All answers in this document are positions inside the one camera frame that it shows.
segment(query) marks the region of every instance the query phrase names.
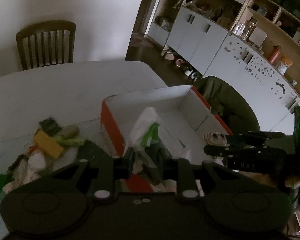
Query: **red bottle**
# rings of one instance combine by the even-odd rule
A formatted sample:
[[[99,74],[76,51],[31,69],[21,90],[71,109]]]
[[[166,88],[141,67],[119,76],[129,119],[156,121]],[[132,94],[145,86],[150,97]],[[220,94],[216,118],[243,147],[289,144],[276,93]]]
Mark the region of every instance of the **red bottle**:
[[[274,62],[277,60],[277,58],[279,57],[281,53],[281,46],[273,46],[273,50],[268,58],[268,60],[270,61],[271,64],[274,64]]]

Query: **table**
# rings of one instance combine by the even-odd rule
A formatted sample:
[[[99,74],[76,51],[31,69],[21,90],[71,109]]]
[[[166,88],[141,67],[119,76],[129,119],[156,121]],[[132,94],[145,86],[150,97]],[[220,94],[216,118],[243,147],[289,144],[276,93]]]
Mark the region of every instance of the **table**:
[[[60,64],[0,77],[0,173],[32,143],[39,121],[52,116],[61,126],[77,124],[83,136],[105,149],[98,120],[102,100],[163,87],[147,64],[122,60]],[[6,233],[0,217],[0,239]]]

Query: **yellow block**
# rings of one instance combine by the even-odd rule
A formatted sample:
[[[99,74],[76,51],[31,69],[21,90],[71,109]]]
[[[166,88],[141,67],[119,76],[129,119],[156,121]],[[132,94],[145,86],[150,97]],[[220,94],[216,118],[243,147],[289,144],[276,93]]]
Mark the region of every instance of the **yellow block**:
[[[34,135],[33,142],[37,146],[39,146],[46,154],[51,155],[55,159],[57,159],[63,152],[63,148],[41,129],[38,130]]]

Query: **box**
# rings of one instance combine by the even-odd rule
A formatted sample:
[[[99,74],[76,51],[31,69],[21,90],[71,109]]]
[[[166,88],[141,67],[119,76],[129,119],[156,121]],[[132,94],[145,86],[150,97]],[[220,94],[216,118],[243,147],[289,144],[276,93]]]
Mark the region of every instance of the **box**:
[[[221,132],[232,134],[195,87],[190,85],[167,87],[105,98],[101,107],[101,131],[112,155],[122,156],[129,134],[147,107],[157,113],[177,138],[191,146],[192,164],[212,160],[204,153],[203,134]]]

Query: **silver bolt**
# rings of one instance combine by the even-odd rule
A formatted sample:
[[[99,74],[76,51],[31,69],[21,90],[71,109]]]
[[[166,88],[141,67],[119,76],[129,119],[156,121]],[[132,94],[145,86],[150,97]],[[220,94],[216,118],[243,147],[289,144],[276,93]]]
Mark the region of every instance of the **silver bolt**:
[[[133,201],[133,203],[136,204],[136,205],[140,205],[140,204],[142,204],[142,201],[140,199],[135,199]]]
[[[186,198],[195,198],[199,195],[199,193],[193,189],[187,189],[182,192],[182,195]]]
[[[142,202],[143,203],[149,203],[149,202],[151,202],[151,199],[150,198],[143,198]]]
[[[98,190],[94,193],[95,197],[97,198],[108,198],[110,197],[111,193],[107,190]]]

